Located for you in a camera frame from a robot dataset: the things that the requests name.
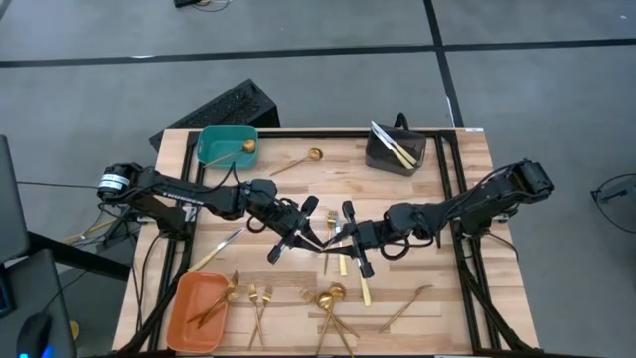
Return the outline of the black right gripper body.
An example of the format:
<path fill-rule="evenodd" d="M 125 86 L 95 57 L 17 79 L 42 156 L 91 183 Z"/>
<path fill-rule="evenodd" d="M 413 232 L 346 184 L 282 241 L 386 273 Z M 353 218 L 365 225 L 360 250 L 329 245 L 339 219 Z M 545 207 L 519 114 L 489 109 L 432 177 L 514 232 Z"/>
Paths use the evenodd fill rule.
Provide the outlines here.
<path fill-rule="evenodd" d="M 391 241 L 394 231 L 385 221 L 363 221 L 357 224 L 355 248 L 359 255 L 366 250 L 379 250 L 386 254 L 384 246 Z"/>

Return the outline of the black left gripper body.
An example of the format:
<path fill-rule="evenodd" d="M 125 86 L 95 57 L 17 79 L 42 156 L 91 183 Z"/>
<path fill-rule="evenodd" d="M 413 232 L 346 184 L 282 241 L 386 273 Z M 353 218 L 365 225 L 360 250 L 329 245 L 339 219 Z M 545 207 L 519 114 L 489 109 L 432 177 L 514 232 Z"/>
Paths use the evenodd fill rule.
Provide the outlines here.
<path fill-rule="evenodd" d="M 294 244 L 297 233 L 306 224 L 307 215 L 298 203 L 288 198 L 276 199 L 273 212 L 267 219 L 269 229 L 277 233 L 284 244 Z"/>

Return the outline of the dark grey plastic bin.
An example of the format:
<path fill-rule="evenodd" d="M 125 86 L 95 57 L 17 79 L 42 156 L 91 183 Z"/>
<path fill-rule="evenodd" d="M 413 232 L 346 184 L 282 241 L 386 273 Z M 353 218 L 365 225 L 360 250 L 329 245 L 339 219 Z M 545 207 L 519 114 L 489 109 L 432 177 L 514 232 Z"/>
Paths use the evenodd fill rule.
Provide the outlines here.
<path fill-rule="evenodd" d="M 412 155 L 416 159 L 416 164 L 413 169 L 405 169 L 371 130 L 365 149 L 366 165 L 401 176 L 412 176 L 422 166 L 426 137 L 422 134 L 401 128 L 388 127 L 380 124 L 378 124 L 378 126 Z"/>

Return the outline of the pair of gold forks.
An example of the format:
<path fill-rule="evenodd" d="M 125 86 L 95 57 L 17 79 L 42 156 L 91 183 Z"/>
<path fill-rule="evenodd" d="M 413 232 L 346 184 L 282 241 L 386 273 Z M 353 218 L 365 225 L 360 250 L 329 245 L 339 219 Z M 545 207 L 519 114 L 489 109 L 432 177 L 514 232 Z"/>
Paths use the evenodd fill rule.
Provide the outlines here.
<path fill-rule="evenodd" d="M 261 318 L 264 315 L 264 311 L 266 310 L 268 305 L 271 303 L 273 287 L 271 285 L 268 285 L 264 289 L 264 293 L 261 298 L 261 304 L 258 304 L 259 295 L 258 295 L 256 286 L 254 284 L 249 284 L 247 286 L 247 293 L 248 293 L 249 301 L 252 303 L 253 312 L 254 312 L 254 328 L 252 330 L 248 347 L 247 347 L 247 349 L 250 350 L 256 338 L 258 338 L 261 344 L 263 344 L 263 333 L 262 333 L 260 322 L 261 322 Z"/>

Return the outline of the teal plastic bin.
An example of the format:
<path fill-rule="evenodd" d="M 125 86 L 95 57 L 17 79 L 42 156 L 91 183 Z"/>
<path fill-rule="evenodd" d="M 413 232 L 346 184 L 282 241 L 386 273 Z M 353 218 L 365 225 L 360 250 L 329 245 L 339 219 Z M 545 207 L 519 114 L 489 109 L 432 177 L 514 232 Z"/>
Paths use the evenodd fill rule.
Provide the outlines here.
<path fill-rule="evenodd" d="M 258 132 L 248 125 L 214 125 L 204 128 L 198 140 L 197 159 L 205 167 L 205 164 L 217 158 L 240 150 L 242 144 L 249 139 L 256 141 L 253 153 L 241 152 L 207 168 L 229 169 L 232 166 L 237 170 L 254 168 L 258 161 Z"/>

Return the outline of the orange plastic bin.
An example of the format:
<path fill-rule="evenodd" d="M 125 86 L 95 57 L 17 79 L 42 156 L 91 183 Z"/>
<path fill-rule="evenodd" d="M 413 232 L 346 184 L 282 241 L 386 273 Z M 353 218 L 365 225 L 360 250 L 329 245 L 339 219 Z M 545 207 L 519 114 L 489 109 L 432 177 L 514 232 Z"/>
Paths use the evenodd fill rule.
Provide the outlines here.
<path fill-rule="evenodd" d="M 211 353 L 216 349 L 224 334 L 228 305 L 223 303 L 201 327 L 198 318 L 191 318 L 220 298 L 228 284 L 224 275 L 211 272 L 188 272 L 180 278 L 167 328 L 169 348 L 185 353 Z"/>

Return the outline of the black stand leg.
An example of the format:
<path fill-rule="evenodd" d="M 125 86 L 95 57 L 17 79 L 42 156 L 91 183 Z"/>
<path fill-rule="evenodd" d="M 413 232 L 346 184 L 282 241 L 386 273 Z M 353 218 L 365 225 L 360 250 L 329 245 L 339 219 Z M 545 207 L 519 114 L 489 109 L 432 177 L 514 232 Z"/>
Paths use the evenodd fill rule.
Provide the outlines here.
<path fill-rule="evenodd" d="M 25 251 L 26 255 L 34 254 L 40 250 L 49 250 L 56 263 L 120 281 L 128 281 L 130 265 L 74 248 L 30 231 L 28 231 L 28 237 L 29 249 Z"/>

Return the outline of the grey side desk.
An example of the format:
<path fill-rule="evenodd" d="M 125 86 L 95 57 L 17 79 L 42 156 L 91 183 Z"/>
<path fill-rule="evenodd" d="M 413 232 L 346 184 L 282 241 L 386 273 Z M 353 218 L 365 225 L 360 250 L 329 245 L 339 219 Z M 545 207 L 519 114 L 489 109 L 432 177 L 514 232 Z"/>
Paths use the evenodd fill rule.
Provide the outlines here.
<path fill-rule="evenodd" d="M 46 308 L 51 319 L 48 343 L 53 358 L 76 358 L 69 317 L 53 255 L 39 251 L 7 268 L 16 309 L 0 318 L 0 358 L 17 358 L 16 343 L 25 320 Z"/>

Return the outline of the black computer mouse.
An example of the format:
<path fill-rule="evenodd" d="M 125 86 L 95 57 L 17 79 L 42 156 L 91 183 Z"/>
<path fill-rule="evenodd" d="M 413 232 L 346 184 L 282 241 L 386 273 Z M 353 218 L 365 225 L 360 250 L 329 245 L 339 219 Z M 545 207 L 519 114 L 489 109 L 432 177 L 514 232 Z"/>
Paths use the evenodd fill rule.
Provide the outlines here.
<path fill-rule="evenodd" d="M 16 341 L 17 358 L 52 358 L 54 347 L 49 343 L 51 317 L 46 312 L 29 316 Z"/>

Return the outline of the grey panel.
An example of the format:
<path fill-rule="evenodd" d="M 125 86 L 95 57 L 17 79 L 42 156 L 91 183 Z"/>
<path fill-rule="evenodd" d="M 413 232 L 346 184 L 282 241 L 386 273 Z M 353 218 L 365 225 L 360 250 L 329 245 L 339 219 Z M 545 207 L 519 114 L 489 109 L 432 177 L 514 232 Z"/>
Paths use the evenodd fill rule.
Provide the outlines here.
<path fill-rule="evenodd" d="M 29 246 L 8 140 L 0 134 L 0 264 L 21 256 Z"/>

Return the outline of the black aluminium table frame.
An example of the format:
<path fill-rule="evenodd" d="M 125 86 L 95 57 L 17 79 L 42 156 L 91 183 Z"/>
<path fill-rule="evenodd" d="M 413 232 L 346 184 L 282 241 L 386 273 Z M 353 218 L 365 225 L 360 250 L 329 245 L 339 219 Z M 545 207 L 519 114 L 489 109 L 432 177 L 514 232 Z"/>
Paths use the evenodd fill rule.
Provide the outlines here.
<path fill-rule="evenodd" d="M 239 178 L 269 178 L 283 197 L 296 202 L 314 195 L 319 204 L 311 223 L 320 237 L 328 234 L 327 215 L 343 202 L 351 201 L 358 220 L 377 220 L 398 202 L 439 202 L 461 186 L 472 186 L 493 167 L 484 132 L 465 129 L 432 131 L 426 141 L 422 167 L 410 177 L 402 177 L 367 167 L 364 161 L 368 133 L 364 129 L 265 129 L 261 132 L 257 165 L 242 171 Z M 306 161 L 277 175 L 271 173 L 304 157 L 317 147 L 324 156 Z M 202 211 L 196 226 L 194 260 L 213 250 L 219 241 L 242 221 L 226 222 Z M 270 231 L 242 233 L 208 264 L 207 271 L 231 275 L 237 271 L 242 285 L 271 285 L 273 298 L 262 318 L 264 344 L 254 340 L 247 349 L 254 326 L 253 307 L 245 294 L 235 300 L 228 313 L 219 356 L 228 355 L 314 355 L 326 312 L 300 296 L 305 288 L 314 294 L 336 283 L 344 297 L 334 313 L 359 335 L 344 331 L 354 355 L 373 354 L 468 354 L 472 350 L 456 254 L 449 231 L 439 245 L 414 246 L 401 260 L 390 262 L 371 252 L 375 274 L 368 280 L 372 304 L 364 306 L 360 276 L 355 266 L 340 276 L 336 258 L 329 258 L 323 274 L 324 257 L 294 249 L 285 252 L 276 264 L 266 256 L 278 237 Z M 423 285 L 433 287 L 386 331 L 385 324 Z M 333 323 L 329 324 L 319 354 L 349 355 Z"/>

